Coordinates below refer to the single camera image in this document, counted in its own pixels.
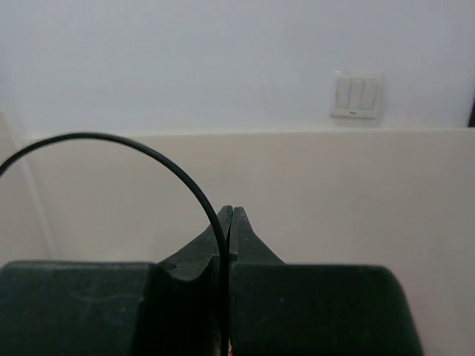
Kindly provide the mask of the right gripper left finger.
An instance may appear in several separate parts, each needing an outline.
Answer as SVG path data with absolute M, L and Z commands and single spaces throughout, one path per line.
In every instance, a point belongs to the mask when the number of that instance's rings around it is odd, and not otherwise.
M 212 227 L 157 264 L 157 355 L 226 355 L 228 277 Z

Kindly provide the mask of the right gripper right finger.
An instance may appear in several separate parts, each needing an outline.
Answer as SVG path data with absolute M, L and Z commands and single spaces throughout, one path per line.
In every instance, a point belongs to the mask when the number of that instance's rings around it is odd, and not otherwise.
M 242 207 L 232 213 L 229 228 L 229 341 L 233 355 L 259 355 L 252 347 L 261 333 L 269 301 L 263 273 L 284 262 L 254 232 Z

